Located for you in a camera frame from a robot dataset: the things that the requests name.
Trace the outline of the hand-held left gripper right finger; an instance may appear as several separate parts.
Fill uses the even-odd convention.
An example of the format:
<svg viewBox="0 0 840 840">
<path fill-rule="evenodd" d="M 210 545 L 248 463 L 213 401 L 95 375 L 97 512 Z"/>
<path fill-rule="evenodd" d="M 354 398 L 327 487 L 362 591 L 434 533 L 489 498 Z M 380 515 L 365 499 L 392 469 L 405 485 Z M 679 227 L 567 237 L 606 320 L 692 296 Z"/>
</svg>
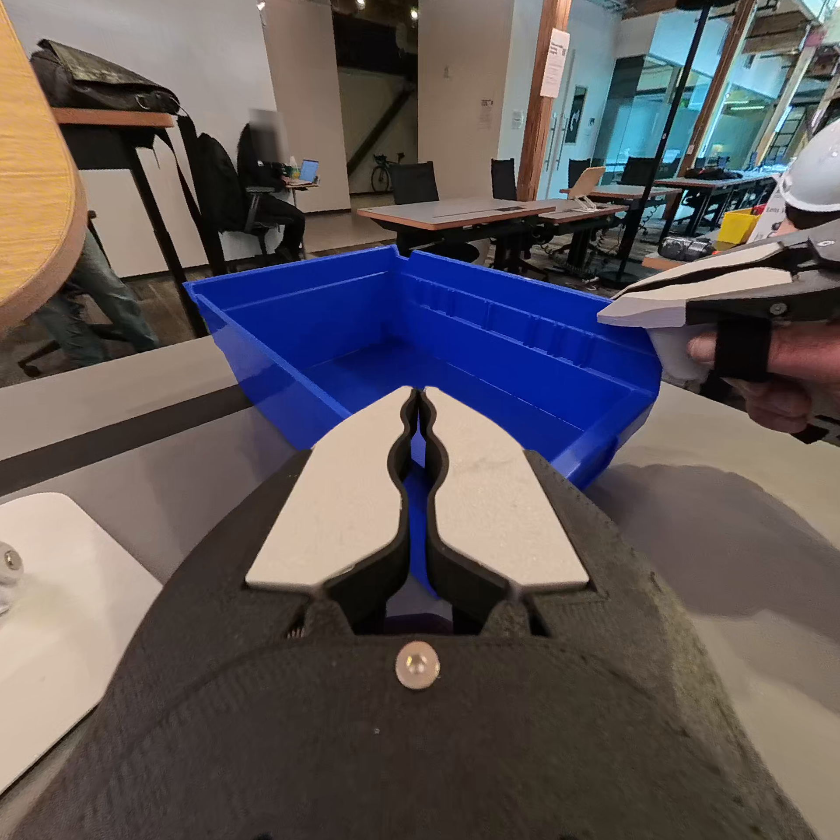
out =
<svg viewBox="0 0 840 840">
<path fill-rule="evenodd" d="M 591 577 L 519 441 L 436 386 L 420 394 L 430 483 L 426 570 L 456 634 L 503 603 L 586 591 Z"/>
</svg>

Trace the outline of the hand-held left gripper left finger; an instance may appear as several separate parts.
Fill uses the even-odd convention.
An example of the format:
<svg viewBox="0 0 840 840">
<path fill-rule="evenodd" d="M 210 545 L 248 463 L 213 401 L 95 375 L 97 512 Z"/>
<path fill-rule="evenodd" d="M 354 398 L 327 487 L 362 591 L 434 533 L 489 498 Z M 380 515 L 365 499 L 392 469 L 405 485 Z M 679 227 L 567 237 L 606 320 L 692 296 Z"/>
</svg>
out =
<svg viewBox="0 0 840 840">
<path fill-rule="evenodd" d="M 410 568 L 404 476 L 418 397 L 400 386 L 311 447 L 248 569 L 248 588 L 329 599 L 352 626 L 383 614 Z"/>
</svg>

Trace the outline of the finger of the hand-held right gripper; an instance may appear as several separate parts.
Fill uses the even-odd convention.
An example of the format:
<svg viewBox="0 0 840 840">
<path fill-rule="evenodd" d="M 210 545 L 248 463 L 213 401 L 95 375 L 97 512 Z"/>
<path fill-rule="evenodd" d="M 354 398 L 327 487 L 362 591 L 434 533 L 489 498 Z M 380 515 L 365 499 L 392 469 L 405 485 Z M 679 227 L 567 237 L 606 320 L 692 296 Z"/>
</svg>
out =
<svg viewBox="0 0 840 840">
<path fill-rule="evenodd" d="M 687 344 L 710 331 L 712 319 L 701 315 L 698 325 L 689 325 L 688 302 L 719 299 L 729 293 L 737 299 L 749 298 L 757 289 L 791 283 L 791 275 L 782 269 L 746 268 L 706 280 L 627 290 L 601 310 L 597 320 L 607 326 L 644 329 L 670 381 L 704 382 L 707 368 L 690 358 Z"/>
<path fill-rule="evenodd" d="M 746 268 L 773 268 L 787 271 L 792 277 L 788 286 L 757 289 L 748 298 L 792 298 L 816 296 L 816 258 L 812 255 L 809 235 L 771 237 L 752 245 L 721 252 L 698 261 L 668 269 L 618 292 L 635 291 L 647 287 L 659 288 L 670 284 L 687 283 L 719 277 L 730 271 Z M 736 299 L 734 293 L 722 299 Z"/>
</svg>

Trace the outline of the blue plastic bin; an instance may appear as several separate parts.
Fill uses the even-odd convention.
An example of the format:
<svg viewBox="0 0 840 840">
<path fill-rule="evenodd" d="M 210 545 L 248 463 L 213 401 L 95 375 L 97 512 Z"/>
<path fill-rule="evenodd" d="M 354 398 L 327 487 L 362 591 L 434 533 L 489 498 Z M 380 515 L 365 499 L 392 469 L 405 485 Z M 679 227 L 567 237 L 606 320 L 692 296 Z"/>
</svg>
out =
<svg viewBox="0 0 840 840">
<path fill-rule="evenodd" d="M 428 386 L 526 450 L 591 577 L 571 598 L 602 599 L 616 586 L 609 573 L 634 567 L 610 522 L 590 521 L 567 488 L 609 466 L 658 394 L 649 340 L 601 325 L 603 299 L 394 248 L 200 280 L 190 295 L 247 397 L 304 459 L 350 415 L 400 386 L 418 391 L 404 476 L 413 571 L 426 555 Z"/>
</svg>

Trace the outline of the wood-edged office desk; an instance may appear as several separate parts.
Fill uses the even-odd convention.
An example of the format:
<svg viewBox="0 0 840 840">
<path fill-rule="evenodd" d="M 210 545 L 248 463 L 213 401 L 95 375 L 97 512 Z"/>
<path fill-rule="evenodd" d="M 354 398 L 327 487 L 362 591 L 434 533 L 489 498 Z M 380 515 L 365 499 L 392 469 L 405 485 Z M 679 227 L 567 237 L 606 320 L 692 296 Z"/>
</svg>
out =
<svg viewBox="0 0 840 840">
<path fill-rule="evenodd" d="M 496 198 L 460 198 L 427 203 L 359 208 L 357 215 L 396 234 L 396 249 L 407 258 L 416 250 L 455 259 L 464 248 L 492 240 L 497 254 L 492 267 L 519 274 L 522 238 L 539 218 L 554 212 L 560 200 L 503 201 Z"/>
<path fill-rule="evenodd" d="M 566 249 L 566 270 L 583 274 L 594 233 L 609 228 L 616 215 L 627 210 L 622 204 L 599 204 L 573 199 L 558 204 L 552 212 L 542 213 L 532 233 L 539 245 L 557 236 L 571 236 Z"/>
</svg>

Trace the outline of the grey desk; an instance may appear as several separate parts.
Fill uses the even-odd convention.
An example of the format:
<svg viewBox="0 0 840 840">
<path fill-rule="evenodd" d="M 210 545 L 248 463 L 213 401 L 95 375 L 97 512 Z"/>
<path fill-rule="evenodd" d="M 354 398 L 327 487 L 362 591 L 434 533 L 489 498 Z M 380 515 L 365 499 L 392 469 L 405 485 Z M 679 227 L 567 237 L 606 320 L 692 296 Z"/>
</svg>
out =
<svg viewBox="0 0 840 840">
<path fill-rule="evenodd" d="M 292 447 L 211 339 L 2 389 L 2 502 L 76 502 L 158 581 Z M 663 385 L 587 491 L 691 614 L 753 745 L 838 838 L 838 449 Z"/>
</svg>

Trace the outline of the person's right hand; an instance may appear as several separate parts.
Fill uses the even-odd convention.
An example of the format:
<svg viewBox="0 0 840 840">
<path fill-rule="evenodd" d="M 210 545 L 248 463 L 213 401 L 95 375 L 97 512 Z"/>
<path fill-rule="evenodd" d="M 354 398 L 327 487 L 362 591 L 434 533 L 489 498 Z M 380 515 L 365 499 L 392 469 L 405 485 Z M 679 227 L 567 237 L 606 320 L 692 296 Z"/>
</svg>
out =
<svg viewBox="0 0 840 840">
<path fill-rule="evenodd" d="M 769 377 L 724 381 L 738 393 L 758 425 L 784 434 L 802 433 L 817 416 L 839 419 L 838 322 L 799 322 L 773 330 Z"/>
</svg>

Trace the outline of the yellow bin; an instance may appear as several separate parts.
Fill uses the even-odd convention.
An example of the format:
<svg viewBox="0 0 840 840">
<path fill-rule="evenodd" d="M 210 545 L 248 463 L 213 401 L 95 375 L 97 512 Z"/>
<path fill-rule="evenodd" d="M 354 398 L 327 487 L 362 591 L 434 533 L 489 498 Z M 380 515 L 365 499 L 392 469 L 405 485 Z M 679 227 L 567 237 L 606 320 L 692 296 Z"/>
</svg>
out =
<svg viewBox="0 0 840 840">
<path fill-rule="evenodd" d="M 730 246 L 746 244 L 762 215 L 754 210 L 754 207 L 746 207 L 724 213 L 717 235 L 718 243 Z"/>
</svg>

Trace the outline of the white hard hat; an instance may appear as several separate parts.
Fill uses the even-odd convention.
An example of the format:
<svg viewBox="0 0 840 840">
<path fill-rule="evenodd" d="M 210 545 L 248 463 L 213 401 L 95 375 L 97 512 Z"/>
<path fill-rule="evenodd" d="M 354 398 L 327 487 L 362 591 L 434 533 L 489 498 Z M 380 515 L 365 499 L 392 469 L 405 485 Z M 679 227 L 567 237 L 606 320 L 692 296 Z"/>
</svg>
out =
<svg viewBox="0 0 840 840">
<path fill-rule="evenodd" d="M 782 174 L 784 204 L 810 214 L 839 211 L 839 120 L 815 134 Z"/>
</svg>

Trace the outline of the paper notice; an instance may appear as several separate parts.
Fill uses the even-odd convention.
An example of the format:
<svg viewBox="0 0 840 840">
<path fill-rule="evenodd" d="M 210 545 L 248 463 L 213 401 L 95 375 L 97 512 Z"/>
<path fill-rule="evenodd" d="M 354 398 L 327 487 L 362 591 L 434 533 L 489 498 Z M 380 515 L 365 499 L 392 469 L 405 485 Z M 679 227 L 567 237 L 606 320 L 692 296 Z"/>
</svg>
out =
<svg viewBox="0 0 840 840">
<path fill-rule="evenodd" d="M 560 95 L 570 42 L 570 33 L 560 28 L 552 28 L 539 91 L 542 98 L 556 99 Z"/>
</svg>

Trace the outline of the white document stand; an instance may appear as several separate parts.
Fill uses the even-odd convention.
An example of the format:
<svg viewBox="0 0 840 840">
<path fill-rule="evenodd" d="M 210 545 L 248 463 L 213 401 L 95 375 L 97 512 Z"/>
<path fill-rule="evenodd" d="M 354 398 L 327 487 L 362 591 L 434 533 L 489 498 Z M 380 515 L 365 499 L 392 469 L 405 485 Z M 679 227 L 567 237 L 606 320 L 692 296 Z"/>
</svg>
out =
<svg viewBox="0 0 840 840">
<path fill-rule="evenodd" d="M 1 10 L 2 329 L 70 277 L 85 189 L 5 8 Z M 1 789 L 99 703 L 161 585 L 76 502 L 2 504 Z"/>
</svg>

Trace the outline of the bicycle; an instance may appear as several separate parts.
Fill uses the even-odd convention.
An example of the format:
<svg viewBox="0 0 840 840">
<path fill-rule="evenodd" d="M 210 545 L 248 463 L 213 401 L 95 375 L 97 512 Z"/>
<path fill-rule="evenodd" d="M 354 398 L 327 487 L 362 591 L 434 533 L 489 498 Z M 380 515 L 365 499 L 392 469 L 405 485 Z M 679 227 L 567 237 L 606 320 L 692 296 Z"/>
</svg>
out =
<svg viewBox="0 0 840 840">
<path fill-rule="evenodd" d="M 392 191 L 392 168 L 400 165 L 406 158 L 405 152 L 398 152 L 394 161 L 387 154 L 373 154 L 371 170 L 371 192 L 386 194 Z"/>
</svg>

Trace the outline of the black jacket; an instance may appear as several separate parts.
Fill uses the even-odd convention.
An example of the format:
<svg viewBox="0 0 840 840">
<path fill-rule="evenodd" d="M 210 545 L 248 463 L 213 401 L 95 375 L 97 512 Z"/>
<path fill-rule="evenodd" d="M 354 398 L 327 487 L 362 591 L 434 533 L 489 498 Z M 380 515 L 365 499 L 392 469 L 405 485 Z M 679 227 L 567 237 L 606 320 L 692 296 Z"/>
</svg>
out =
<svg viewBox="0 0 840 840">
<path fill-rule="evenodd" d="M 244 233 L 245 190 L 223 145 L 210 134 L 200 133 L 191 162 L 198 206 L 211 228 L 220 234 Z"/>
</svg>

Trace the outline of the dark messenger bag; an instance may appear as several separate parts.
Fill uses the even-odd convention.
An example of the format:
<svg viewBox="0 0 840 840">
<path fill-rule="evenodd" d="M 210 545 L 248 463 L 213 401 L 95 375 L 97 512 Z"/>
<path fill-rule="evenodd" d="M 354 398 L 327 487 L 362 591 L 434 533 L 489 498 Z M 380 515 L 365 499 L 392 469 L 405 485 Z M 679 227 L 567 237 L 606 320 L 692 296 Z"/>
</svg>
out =
<svg viewBox="0 0 840 840">
<path fill-rule="evenodd" d="M 177 115 L 178 97 L 142 75 L 84 50 L 44 38 L 29 59 L 48 104 L 55 109 Z"/>
</svg>

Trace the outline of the wooden post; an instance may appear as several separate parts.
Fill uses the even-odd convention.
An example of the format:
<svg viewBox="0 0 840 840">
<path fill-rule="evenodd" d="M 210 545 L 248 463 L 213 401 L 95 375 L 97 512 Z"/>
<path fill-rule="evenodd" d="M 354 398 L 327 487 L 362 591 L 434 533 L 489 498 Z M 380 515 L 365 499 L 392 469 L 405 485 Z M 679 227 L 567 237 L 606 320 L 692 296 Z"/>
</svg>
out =
<svg viewBox="0 0 840 840">
<path fill-rule="evenodd" d="M 572 1 L 543 1 L 518 172 L 518 200 L 537 199 L 554 99 L 539 95 L 552 28 L 568 32 Z"/>
</svg>

